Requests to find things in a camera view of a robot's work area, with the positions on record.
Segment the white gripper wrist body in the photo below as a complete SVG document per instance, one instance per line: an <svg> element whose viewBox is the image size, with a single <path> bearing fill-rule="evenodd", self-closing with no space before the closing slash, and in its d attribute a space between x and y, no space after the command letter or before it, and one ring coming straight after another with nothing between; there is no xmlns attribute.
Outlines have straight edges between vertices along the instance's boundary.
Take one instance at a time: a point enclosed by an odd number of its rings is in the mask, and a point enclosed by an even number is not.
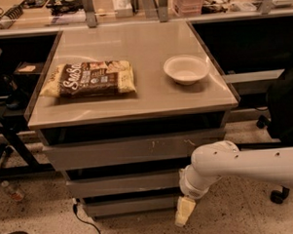
<svg viewBox="0 0 293 234"><path fill-rule="evenodd" d="M210 186L220 179L220 176L200 176L192 165L179 171L180 190L193 200L201 199Z"/></svg>

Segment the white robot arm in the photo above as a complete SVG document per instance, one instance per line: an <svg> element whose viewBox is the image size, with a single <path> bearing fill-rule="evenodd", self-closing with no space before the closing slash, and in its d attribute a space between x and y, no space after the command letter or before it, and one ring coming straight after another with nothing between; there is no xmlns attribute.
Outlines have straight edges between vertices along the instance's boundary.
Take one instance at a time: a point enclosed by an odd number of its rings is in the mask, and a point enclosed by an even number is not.
<svg viewBox="0 0 293 234"><path fill-rule="evenodd" d="M205 144L193 151L179 172L180 190L174 224L183 227L210 186L225 176L253 178L293 189L293 141L269 148L240 150L232 141Z"/></svg>

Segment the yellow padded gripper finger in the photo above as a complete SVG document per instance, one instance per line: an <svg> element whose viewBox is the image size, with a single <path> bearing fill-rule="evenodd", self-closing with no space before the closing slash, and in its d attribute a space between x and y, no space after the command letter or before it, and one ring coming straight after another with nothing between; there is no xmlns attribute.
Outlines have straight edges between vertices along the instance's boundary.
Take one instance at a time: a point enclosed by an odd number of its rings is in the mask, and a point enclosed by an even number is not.
<svg viewBox="0 0 293 234"><path fill-rule="evenodd" d="M177 201L177 212L175 215L174 224L178 227L183 227L186 225L187 220L194 211L196 207L196 202L186 196L181 196Z"/></svg>

